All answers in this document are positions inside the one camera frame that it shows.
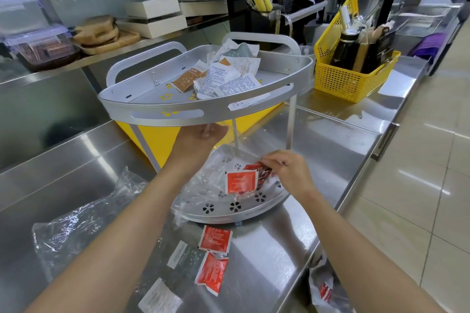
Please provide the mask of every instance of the tiled floor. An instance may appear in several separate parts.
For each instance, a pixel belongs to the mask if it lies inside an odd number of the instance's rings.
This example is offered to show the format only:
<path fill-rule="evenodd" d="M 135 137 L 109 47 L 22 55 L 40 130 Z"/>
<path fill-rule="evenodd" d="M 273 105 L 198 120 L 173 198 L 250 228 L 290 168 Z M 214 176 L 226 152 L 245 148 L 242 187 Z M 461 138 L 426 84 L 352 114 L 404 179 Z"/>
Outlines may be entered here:
<path fill-rule="evenodd" d="M 346 218 L 448 312 L 470 312 L 470 23 L 423 80 Z"/>

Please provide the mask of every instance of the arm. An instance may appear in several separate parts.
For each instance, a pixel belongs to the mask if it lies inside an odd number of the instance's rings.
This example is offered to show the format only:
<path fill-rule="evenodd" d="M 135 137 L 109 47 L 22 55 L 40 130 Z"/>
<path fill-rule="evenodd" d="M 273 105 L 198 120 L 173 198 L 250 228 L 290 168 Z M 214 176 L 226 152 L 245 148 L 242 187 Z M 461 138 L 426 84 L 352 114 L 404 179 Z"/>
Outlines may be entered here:
<path fill-rule="evenodd" d="M 395 263 L 323 199 L 302 156 L 287 150 L 263 159 L 312 221 L 323 248 L 358 312 L 441 313 L 444 310 Z"/>
<path fill-rule="evenodd" d="M 122 312 L 174 198 L 226 132 L 217 124 L 182 127 L 160 173 L 26 312 Z"/>

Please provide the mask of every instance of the person's left hand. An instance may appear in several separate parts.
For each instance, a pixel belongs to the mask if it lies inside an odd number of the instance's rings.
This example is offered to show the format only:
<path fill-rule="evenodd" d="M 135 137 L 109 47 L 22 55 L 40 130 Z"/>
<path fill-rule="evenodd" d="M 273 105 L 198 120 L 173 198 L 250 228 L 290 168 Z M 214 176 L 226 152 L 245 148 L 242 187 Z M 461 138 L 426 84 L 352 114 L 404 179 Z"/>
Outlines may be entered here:
<path fill-rule="evenodd" d="M 182 126 L 164 168 L 171 167 L 189 180 L 204 165 L 212 148 L 228 131 L 228 126 L 206 124 Z"/>

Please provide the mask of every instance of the hand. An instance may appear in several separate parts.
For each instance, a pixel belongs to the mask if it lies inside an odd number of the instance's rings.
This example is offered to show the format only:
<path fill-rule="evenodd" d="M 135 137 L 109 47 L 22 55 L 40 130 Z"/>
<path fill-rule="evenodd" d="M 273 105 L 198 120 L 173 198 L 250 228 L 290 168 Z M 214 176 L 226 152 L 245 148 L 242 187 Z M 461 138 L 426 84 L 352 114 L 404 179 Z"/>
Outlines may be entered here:
<path fill-rule="evenodd" d="M 228 126 L 219 124 L 182 126 L 164 168 L 182 171 L 189 180 L 204 165 L 214 145 L 227 131 Z"/>
<path fill-rule="evenodd" d="M 289 150 L 277 150 L 264 156 L 261 161 L 273 169 L 285 189 L 300 204 L 305 203 L 312 195 L 319 194 L 307 163 L 299 154 Z"/>

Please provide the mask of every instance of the yellow container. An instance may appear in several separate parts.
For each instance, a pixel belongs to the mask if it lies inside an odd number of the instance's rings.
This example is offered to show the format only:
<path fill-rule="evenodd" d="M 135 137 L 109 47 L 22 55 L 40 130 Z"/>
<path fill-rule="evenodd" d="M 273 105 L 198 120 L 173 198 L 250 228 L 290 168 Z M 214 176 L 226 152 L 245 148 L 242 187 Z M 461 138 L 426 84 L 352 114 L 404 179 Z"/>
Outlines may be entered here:
<path fill-rule="evenodd" d="M 350 14 L 358 15 L 357 0 L 346 0 L 344 5 L 348 7 Z M 387 80 L 401 53 L 394 51 L 391 61 L 369 74 L 330 66 L 342 29 L 341 16 L 338 12 L 315 43 L 314 52 L 317 62 L 314 88 L 357 103 Z"/>
<path fill-rule="evenodd" d="M 272 112 L 275 108 L 277 108 L 281 103 L 274 105 L 270 108 L 261 110 L 259 112 L 245 115 L 243 117 L 237 118 L 236 125 L 237 130 L 239 133 L 246 132 L 249 128 L 255 125 L 258 121 L 263 119 L 267 114 Z M 122 123 L 120 121 L 116 121 L 116 123 L 124 130 L 124 132 L 129 136 L 129 138 L 140 148 L 140 150 L 145 154 L 141 144 L 139 143 L 137 137 L 135 136 L 134 132 L 131 129 L 131 126 L 126 123 Z M 232 125 L 231 120 L 227 120 L 226 123 L 228 125 Z M 179 127 L 176 126 L 141 126 L 139 125 L 139 129 L 142 132 L 143 137 L 147 141 L 147 144 L 152 150 L 155 159 L 157 160 L 160 167 L 163 167 L 170 152 L 173 148 L 173 144 L 176 139 L 176 135 L 178 135 Z M 229 144 L 234 141 L 234 134 L 232 131 L 229 131 L 227 135 L 218 143 L 215 148 L 217 148 L 221 144 Z"/>

